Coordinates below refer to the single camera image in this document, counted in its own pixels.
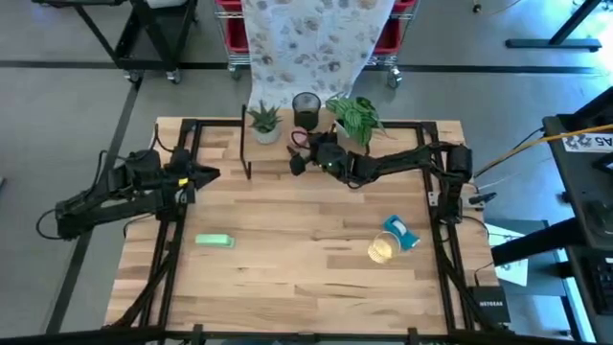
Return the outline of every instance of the green block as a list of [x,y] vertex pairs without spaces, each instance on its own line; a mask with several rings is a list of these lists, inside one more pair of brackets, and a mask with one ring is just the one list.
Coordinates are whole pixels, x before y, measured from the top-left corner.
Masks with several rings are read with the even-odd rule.
[[195,243],[220,248],[234,248],[235,240],[225,234],[199,234],[195,236]]

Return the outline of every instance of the green leafy plant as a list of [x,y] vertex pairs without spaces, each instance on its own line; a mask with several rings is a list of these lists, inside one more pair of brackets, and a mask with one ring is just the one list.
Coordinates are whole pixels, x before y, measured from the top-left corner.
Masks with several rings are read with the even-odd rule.
[[247,113],[253,117],[253,124],[251,124],[250,127],[260,133],[271,132],[281,121],[281,118],[277,116],[278,110],[279,108],[275,108],[274,106],[270,107],[270,109],[266,109],[264,102],[260,100],[260,111],[247,111]]
[[335,95],[326,101],[326,108],[336,115],[336,120],[343,122],[347,134],[362,147],[371,141],[374,127],[385,132],[375,107],[368,99],[358,97],[350,100]]

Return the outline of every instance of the wooden board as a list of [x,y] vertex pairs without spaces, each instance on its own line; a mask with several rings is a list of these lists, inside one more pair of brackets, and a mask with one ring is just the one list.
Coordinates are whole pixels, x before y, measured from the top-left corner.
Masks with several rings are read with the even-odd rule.
[[[176,142],[180,121],[158,120],[167,146]],[[459,122],[438,125],[441,140],[463,141]],[[255,162],[248,181],[238,160],[238,138],[239,128],[203,131],[199,163],[221,169],[221,177],[189,207],[170,330],[188,331],[201,323],[207,331],[220,332],[406,334],[417,327],[421,334],[446,333],[420,172],[384,176],[354,191],[315,169],[293,176],[286,157]],[[389,137],[374,137],[372,153],[415,145],[414,130],[390,129]],[[367,247],[394,214],[421,241],[388,264],[375,264]],[[236,246],[195,245],[195,236],[205,233],[233,236]],[[475,269],[491,262],[487,236],[469,219],[458,226],[458,234],[472,284]],[[129,227],[106,322],[121,316],[145,285],[156,235],[151,218]],[[479,280],[497,284],[492,267],[481,270]],[[453,300],[461,325],[455,293]]]

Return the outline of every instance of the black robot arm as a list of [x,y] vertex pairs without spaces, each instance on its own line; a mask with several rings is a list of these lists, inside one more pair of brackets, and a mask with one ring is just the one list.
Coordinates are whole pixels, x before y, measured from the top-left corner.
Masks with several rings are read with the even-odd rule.
[[[335,133],[315,133],[309,136],[308,156],[303,158],[298,151],[292,153],[290,168],[294,175],[302,173],[307,162],[322,168],[352,189],[375,182],[379,177],[428,169],[443,185],[438,199],[439,219],[444,223],[462,221],[462,187],[472,176],[472,152],[463,145],[433,143],[382,157],[371,157],[345,152],[336,144]],[[434,154],[446,152],[446,164],[440,167]]]
[[183,148],[174,148],[163,168],[156,150],[131,153],[92,188],[56,204],[57,234],[71,240],[96,225],[147,213],[171,219],[179,197],[193,203],[195,191],[219,175],[194,163]]

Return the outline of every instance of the gray floor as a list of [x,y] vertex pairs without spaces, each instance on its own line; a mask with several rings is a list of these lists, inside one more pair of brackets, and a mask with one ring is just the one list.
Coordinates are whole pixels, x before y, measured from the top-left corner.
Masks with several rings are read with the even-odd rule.
[[[407,35],[401,62],[607,67],[606,47],[597,54],[504,48],[509,37],[554,32],[569,15],[567,2],[556,6],[525,0],[503,15],[476,17],[469,1],[424,1]],[[497,9],[505,2],[489,3],[490,9]],[[201,1],[201,29],[191,34],[186,60],[224,60],[208,5]],[[116,41],[129,7],[89,11]],[[579,28],[577,35],[608,35],[610,29],[600,22],[592,24],[591,29]],[[69,9],[4,0],[0,33],[0,60],[108,60]],[[384,82],[384,73],[363,73],[354,94],[373,100],[384,118],[461,120],[475,152],[475,166],[480,167],[540,127],[542,117],[575,111],[607,88],[611,79],[604,72],[598,76],[406,73],[397,90],[386,88]],[[148,73],[122,151],[143,148],[159,116],[238,116],[250,83],[246,74],[235,82],[225,71],[185,71],[182,84],[176,86],[159,73]],[[128,88],[117,70],[0,69],[0,174],[7,178],[0,190],[0,337],[42,332],[71,243],[40,239],[34,222],[57,200],[91,183],[96,154],[108,146]],[[496,132],[494,127],[502,130]],[[549,221],[570,217],[571,210],[556,200],[562,187],[553,161],[538,163],[548,157],[546,146],[537,147],[480,178],[477,182],[486,185],[521,173],[491,188],[499,196],[487,215]],[[43,224],[53,231],[50,221]],[[96,329],[102,324],[123,244],[122,225],[96,229],[65,330]],[[556,328],[539,327],[538,312],[528,312],[542,310],[541,301],[521,303],[527,307],[518,307],[517,313],[525,314],[527,321],[516,322],[519,332],[543,334]]]

